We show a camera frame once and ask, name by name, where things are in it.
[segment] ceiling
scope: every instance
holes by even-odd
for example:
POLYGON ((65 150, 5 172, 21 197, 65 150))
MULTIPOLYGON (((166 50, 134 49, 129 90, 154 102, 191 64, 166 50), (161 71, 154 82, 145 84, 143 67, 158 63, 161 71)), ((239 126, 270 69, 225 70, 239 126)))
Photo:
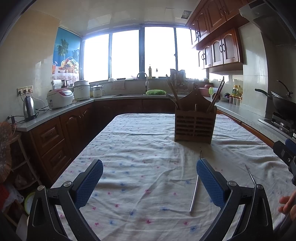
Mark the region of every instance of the ceiling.
POLYGON ((87 36, 94 32, 143 23, 185 25, 184 10, 200 0, 37 0, 31 7, 60 20, 60 25, 87 36))

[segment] screw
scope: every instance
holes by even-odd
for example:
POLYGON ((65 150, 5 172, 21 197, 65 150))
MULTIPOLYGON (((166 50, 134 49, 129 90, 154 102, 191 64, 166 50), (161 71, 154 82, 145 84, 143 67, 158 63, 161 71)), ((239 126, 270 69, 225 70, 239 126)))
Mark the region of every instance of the screw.
POLYGON ((257 184, 257 188, 263 190, 263 186, 261 184, 257 184))
POLYGON ((229 181, 228 184, 232 187, 235 187, 237 185, 235 181, 229 181))
POLYGON ((67 188, 67 187, 71 186, 71 184, 72 184, 72 182, 66 181, 66 182, 64 182, 63 185, 64 185, 65 188, 67 188))
POLYGON ((38 191, 41 191, 41 190, 43 190, 43 188, 44 188, 44 186, 43 185, 40 185, 39 187, 37 187, 37 190, 38 191))

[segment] frying pan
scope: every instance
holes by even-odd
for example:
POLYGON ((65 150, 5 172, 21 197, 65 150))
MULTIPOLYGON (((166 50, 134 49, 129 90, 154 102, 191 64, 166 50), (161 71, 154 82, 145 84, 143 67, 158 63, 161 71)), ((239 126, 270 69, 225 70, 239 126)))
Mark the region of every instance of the frying pan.
POLYGON ((276 111, 284 118, 296 121, 296 103, 285 99, 272 92, 272 96, 266 91, 261 89, 255 89, 257 92, 261 92, 267 96, 268 99, 272 100, 276 111))

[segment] paper towel roll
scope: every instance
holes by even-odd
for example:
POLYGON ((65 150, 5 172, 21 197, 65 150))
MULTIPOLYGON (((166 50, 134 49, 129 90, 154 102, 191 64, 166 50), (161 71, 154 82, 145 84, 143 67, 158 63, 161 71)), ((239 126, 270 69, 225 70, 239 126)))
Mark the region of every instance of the paper towel roll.
POLYGON ((52 85, 62 85, 62 80, 52 80, 52 85))

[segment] finger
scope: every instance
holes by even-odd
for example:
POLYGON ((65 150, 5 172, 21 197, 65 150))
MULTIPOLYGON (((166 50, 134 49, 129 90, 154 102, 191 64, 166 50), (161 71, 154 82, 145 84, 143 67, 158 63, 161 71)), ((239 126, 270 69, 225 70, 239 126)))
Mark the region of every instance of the finger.
POLYGON ((279 207, 279 208, 278 208, 279 213, 284 213, 283 209, 284 209, 283 206, 282 206, 282 207, 279 207))
POLYGON ((294 205, 294 206, 291 208, 290 216, 291 216, 292 221, 294 221, 295 218, 296 218, 296 205, 294 205))
POLYGON ((284 213, 288 213, 291 210, 292 205, 293 205, 293 202, 294 202, 294 199, 295 199, 295 196, 296 196, 296 191, 294 191, 292 193, 292 195, 290 196, 289 201, 285 204, 285 206, 284 206, 284 213))
POLYGON ((279 199, 280 204, 286 204, 290 199, 290 196, 284 196, 279 199))

